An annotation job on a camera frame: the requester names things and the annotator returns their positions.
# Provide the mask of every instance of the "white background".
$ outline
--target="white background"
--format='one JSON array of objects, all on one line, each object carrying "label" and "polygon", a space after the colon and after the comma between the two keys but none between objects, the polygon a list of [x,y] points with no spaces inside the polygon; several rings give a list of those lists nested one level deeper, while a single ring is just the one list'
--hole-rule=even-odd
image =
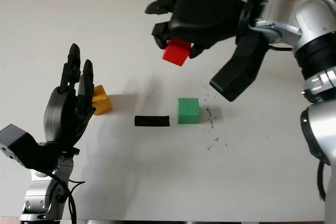
[{"label": "white background", "polygon": [[[267,53],[255,83],[229,103],[208,82],[234,40],[183,67],[165,62],[150,34],[169,16],[145,15],[149,3],[1,0],[0,128],[13,123],[44,141],[44,109],[75,42],[113,105],[76,145],[71,178],[87,182],[75,191],[79,219],[322,220],[293,55]],[[181,97],[199,98],[200,124],[177,124]],[[171,127],[134,127],[135,115],[170,115]],[[0,216],[20,215],[29,181],[28,170],[0,155]]]}]

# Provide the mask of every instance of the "silver robot arm segment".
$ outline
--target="silver robot arm segment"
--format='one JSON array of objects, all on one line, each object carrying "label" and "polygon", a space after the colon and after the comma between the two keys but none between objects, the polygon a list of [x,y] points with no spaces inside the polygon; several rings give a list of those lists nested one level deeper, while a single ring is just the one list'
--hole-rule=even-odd
[{"label": "silver robot arm segment", "polygon": [[335,0],[261,0],[251,30],[273,43],[293,46],[313,104],[301,116],[311,153],[332,173],[325,199],[325,222],[336,223],[336,2]]}]

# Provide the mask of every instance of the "metal arm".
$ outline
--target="metal arm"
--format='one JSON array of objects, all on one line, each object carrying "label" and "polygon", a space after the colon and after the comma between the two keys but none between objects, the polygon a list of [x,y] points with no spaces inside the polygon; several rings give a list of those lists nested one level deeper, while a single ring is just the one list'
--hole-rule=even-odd
[{"label": "metal arm", "polygon": [[[161,14],[162,9],[173,12],[160,30],[153,35],[161,40],[175,36],[195,44],[209,43],[204,35],[219,40],[236,36],[237,48],[232,59],[211,80],[210,84],[227,100],[234,101],[257,77],[268,44],[285,43],[302,69],[305,79],[302,94],[313,105],[301,115],[301,126],[312,155],[332,166],[326,198],[325,222],[336,222],[336,2],[335,0],[170,0],[170,8],[154,2],[146,13]],[[218,9],[207,3],[217,3]],[[181,6],[196,10],[196,14],[181,13]],[[225,12],[230,8],[230,15]],[[213,25],[231,26],[217,31]]]},{"label": "metal arm", "polygon": [[[74,163],[72,157],[61,155],[53,174],[68,184]],[[49,176],[36,170],[26,193],[21,221],[61,220],[67,195],[64,189]]]}]

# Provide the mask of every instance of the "red cube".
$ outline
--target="red cube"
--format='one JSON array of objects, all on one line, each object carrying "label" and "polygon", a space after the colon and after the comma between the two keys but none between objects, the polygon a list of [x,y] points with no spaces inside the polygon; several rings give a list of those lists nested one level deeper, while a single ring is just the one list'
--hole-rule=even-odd
[{"label": "red cube", "polygon": [[163,51],[163,59],[182,66],[191,51],[191,43],[179,38],[171,38]]}]

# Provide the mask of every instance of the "robot finger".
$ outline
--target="robot finger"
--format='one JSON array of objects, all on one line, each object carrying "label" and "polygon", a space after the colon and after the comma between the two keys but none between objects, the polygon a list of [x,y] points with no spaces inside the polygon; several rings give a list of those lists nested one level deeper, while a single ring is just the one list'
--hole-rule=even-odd
[{"label": "robot finger", "polygon": [[147,8],[146,14],[166,14],[172,13],[177,0],[157,0],[151,3]]}]

